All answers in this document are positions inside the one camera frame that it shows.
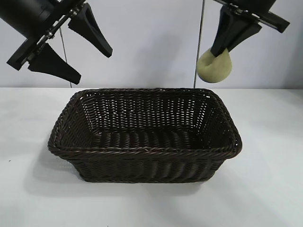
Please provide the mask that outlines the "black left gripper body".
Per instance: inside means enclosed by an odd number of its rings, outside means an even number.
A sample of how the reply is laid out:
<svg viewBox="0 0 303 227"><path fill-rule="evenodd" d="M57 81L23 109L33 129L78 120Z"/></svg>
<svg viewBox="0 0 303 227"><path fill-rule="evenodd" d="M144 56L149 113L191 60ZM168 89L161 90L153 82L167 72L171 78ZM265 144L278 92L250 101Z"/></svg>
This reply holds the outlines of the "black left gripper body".
<svg viewBox="0 0 303 227"><path fill-rule="evenodd" d="M0 18L26 38L7 64L20 70L36 58L79 5L80 0L2 0Z"/></svg>

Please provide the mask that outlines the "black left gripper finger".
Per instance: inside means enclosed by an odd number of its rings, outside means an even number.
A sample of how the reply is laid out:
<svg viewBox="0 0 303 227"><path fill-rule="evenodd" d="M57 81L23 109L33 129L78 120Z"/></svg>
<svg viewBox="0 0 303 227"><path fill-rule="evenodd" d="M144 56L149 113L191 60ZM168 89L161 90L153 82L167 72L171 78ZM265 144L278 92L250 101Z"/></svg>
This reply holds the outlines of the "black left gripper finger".
<svg viewBox="0 0 303 227"><path fill-rule="evenodd" d="M45 73L79 84L81 75L67 64L48 44L45 43L37 55L29 61L28 69L32 72Z"/></svg>
<svg viewBox="0 0 303 227"><path fill-rule="evenodd" d="M108 58L112 56L113 49L98 27L88 3L85 3L79 13L70 20L68 28L85 38L104 56Z"/></svg>

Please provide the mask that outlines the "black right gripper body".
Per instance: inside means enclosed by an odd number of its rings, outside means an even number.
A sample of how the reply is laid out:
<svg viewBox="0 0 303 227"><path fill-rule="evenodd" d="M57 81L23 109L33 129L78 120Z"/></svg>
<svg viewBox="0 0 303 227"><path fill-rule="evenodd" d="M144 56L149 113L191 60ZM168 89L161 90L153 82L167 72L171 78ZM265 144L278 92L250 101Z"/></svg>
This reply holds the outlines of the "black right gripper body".
<svg viewBox="0 0 303 227"><path fill-rule="evenodd" d="M259 22L283 33L290 22L270 12L276 0L217 0L216 2L234 7L255 16Z"/></svg>

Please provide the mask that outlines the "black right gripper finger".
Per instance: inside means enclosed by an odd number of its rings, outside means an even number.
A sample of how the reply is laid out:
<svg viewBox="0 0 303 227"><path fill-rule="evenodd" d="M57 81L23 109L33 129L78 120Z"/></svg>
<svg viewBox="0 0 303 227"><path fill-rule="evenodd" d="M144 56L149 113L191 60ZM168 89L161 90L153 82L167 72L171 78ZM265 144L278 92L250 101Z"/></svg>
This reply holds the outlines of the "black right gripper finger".
<svg viewBox="0 0 303 227"><path fill-rule="evenodd" d="M238 22L239 16L235 13L235 7L222 6L216 37L211 47L211 53L215 57L222 54L225 49L231 51L235 47L239 33Z"/></svg>
<svg viewBox="0 0 303 227"><path fill-rule="evenodd" d="M236 22L228 31L227 45L228 51L231 51L237 45L257 34L262 26L258 23L245 24L244 22Z"/></svg>

